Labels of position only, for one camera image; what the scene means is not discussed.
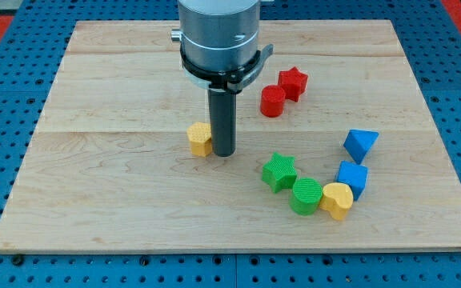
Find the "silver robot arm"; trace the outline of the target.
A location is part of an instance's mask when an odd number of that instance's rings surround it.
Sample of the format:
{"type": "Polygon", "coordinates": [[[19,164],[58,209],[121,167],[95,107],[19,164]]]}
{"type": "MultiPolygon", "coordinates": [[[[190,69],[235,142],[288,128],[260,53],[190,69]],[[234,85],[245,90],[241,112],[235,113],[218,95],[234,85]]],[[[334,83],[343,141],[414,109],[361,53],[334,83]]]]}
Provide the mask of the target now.
{"type": "Polygon", "coordinates": [[[206,90],[240,93],[261,73],[274,46],[259,49],[259,0],[178,0],[182,67],[206,90]]]}

